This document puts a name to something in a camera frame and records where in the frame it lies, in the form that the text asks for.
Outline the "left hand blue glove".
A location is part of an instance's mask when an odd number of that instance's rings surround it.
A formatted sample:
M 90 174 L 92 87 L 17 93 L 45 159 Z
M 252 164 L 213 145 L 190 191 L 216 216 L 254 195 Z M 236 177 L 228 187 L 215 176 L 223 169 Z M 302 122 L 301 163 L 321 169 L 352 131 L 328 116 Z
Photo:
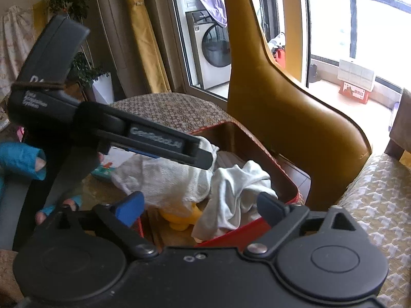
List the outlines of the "left hand blue glove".
M 46 175 L 46 158 L 42 149 L 20 142 L 1 143 L 1 226 L 11 228 L 14 220 L 8 208 L 16 209 L 13 201 L 6 201 L 6 177 L 16 174 L 29 180 L 42 181 Z

